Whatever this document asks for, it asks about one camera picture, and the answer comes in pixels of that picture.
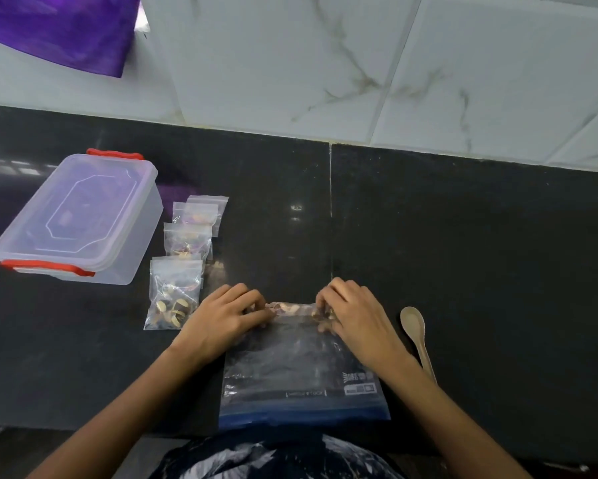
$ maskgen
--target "forearm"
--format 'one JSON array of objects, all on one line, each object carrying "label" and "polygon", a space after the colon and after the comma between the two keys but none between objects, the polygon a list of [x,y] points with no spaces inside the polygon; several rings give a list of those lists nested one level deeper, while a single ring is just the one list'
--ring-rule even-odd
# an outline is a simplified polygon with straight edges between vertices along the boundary
[{"label": "forearm", "polygon": [[404,352],[383,379],[430,435],[462,479],[527,479],[530,475]]},{"label": "forearm", "polygon": [[50,455],[29,479],[110,478],[168,398],[199,367],[172,349]]}]

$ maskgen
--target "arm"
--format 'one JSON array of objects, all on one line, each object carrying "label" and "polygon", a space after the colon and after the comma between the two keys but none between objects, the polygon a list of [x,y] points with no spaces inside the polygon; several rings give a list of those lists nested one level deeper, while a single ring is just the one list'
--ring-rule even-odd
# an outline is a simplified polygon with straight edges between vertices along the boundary
[{"label": "arm", "polygon": [[528,479],[530,475],[431,381],[407,352],[383,306],[367,287],[335,278],[317,295],[338,321],[332,330],[386,382],[461,479]]},{"label": "arm", "polygon": [[[255,305],[255,311],[242,314]],[[244,284],[209,295],[173,343],[104,410],[64,442],[29,479],[111,478],[168,398],[247,330],[270,320],[265,300]]]}]

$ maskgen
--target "red clip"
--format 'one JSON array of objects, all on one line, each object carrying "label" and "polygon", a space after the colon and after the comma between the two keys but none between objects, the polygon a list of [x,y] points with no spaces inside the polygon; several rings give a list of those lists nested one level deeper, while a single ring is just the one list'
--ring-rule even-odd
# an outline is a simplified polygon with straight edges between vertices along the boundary
[{"label": "red clip", "polygon": [[103,151],[95,148],[88,148],[86,154],[90,154],[91,156],[112,156],[113,158],[125,158],[127,160],[144,159],[144,155],[139,152]]},{"label": "red clip", "polygon": [[29,267],[29,268],[37,268],[37,269],[52,269],[55,271],[65,271],[65,272],[72,272],[77,274],[78,276],[82,277],[93,277],[95,275],[94,272],[85,271],[84,269],[70,264],[58,264],[56,262],[47,262],[46,260],[2,260],[0,262],[2,267],[6,267],[8,269],[15,269],[16,267]]}]

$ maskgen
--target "container lid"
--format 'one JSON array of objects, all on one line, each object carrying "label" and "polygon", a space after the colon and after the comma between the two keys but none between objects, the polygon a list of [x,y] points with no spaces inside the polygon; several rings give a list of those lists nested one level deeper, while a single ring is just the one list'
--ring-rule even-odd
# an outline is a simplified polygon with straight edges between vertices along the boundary
[{"label": "container lid", "polygon": [[72,154],[0,237],[0,261],[100,271],[119,254],[157,170],[149,161]]}]

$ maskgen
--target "tiled wall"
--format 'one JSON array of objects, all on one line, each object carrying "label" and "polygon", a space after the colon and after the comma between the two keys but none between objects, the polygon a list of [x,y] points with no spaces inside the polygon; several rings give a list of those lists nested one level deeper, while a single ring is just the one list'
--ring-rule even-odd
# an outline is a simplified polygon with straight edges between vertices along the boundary
[{"label": "tiled wall", "polygon": [[0,46],[0,104],[598,170],[598,0],[143,0],[120,80]]}]

